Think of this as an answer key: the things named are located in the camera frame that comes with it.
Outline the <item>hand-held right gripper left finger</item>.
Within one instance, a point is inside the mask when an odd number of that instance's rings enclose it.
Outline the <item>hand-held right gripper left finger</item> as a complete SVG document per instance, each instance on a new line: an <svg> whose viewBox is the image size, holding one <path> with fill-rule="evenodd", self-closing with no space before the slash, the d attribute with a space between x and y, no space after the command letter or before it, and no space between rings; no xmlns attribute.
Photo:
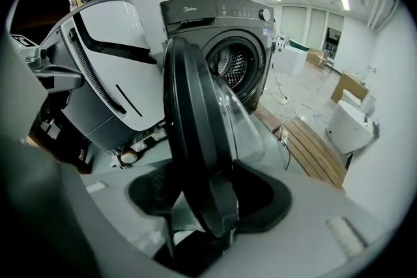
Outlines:
<svg viewBox="0 0 417 278"><path fill-rule="evenodd" d="M130 200L147 215L171 215L182 185L173 163L165 164L128 186Z"/></svg>

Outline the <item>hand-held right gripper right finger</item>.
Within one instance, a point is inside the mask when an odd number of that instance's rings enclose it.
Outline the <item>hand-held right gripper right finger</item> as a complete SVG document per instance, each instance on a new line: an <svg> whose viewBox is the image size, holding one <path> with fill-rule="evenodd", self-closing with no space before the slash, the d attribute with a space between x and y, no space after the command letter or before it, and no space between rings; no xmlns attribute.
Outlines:
<svg viewBox="0 0 417 278"><path fill-rule="evenodd" d="M260 233L274 228L292 206L290 189L280 180L243 161L233 165L233 190L238 201L237 233Z"/></svg>

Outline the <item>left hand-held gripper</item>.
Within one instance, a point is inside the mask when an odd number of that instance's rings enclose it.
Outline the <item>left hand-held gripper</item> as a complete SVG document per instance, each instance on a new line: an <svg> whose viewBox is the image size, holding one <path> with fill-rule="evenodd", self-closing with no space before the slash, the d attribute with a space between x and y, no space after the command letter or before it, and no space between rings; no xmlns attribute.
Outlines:
<svg viewBox="0 0 417 278"><path fill-rule="evenodd" d="M32 70L49 94L67 92L84 85L81 72L67 66L50 65L46 50L23 35L11 34L19 58Z"/></svg>

